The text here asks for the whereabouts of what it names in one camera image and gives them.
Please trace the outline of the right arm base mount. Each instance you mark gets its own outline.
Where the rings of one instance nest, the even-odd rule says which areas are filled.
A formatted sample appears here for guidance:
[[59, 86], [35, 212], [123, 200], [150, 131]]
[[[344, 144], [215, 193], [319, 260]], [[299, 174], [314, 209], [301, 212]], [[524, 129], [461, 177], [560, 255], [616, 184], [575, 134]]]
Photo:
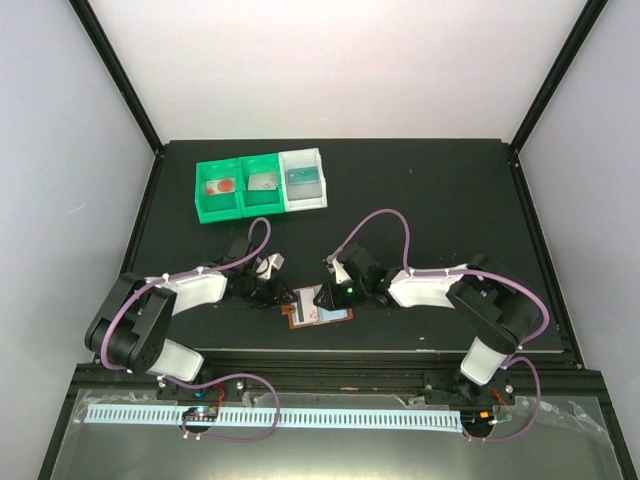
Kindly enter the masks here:
[[421, 395], [427, 404], [489, 408], [515, 403], [510, 383], [497, 373], [486, 385], [479, 386], [459, 370], [426, 370], [422, 375]]

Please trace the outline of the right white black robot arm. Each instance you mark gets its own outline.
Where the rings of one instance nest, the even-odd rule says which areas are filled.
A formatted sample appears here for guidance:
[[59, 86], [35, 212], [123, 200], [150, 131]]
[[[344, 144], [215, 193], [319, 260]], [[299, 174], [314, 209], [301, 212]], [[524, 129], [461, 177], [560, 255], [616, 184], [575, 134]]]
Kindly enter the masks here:
[[467, 403], [485, 397], [495, 373], [550, 323], [544, 302], [485, 255], [444, 269], [385, 268], [352, 244], [326, 264], [333, 278], [313, 299], [324, 310], [439, 307], [467, 318], [475, 337], [454, 379], [457, 396]]

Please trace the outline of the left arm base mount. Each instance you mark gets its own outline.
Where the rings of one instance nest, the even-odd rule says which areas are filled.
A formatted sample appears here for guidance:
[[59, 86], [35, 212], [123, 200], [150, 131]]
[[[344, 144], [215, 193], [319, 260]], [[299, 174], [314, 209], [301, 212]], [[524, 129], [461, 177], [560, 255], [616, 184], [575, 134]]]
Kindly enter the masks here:
[[[192, 381], [192, 384], [204, 384], [221, 376], [224, 376], [221, 370], [205, 364]], [[176, 400], [187, 403], [201, 401], [216, 403], [224, 401], [226, 397], [235, 400], [243, 392], [245, 383], [244, 378], [234, 378], [206, 388], [189, 389], [164, 381], [165, 386], [159, 387], [157, 390], [157, 398], [159, 400]]]

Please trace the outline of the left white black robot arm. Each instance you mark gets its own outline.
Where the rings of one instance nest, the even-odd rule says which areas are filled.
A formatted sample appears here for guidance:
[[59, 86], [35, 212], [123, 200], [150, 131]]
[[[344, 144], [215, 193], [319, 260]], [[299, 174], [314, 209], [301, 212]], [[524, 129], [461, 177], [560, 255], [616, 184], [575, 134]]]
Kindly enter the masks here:
[[108, 369], [172, 377], [191, 398], [207, 397], [215, 376], [203, 367], [202, 354], [168, 338], [171, 321], [229, 298], [257, 309], [296, 302], [296, 293], [279, 275], [284, 257], [263, 258], [261, 250], [235, 238], [220, 264], [160, 277], [120, 275], [86, 330], [85, 347]]

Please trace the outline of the brown leather card holder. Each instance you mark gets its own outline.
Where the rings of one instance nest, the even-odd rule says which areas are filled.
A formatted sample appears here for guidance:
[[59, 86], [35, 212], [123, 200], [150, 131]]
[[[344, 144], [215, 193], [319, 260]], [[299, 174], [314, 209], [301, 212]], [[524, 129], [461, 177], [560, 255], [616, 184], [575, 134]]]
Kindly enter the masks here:
[[281, 313], [287, 316], [289, 327], [299, 329], [332, 324], [353, 318], [352, 309], [326, 310], [314, 304], [314, 298], [320, 291], [320, 285], [297, 289], [297, 300], [281, 306]]

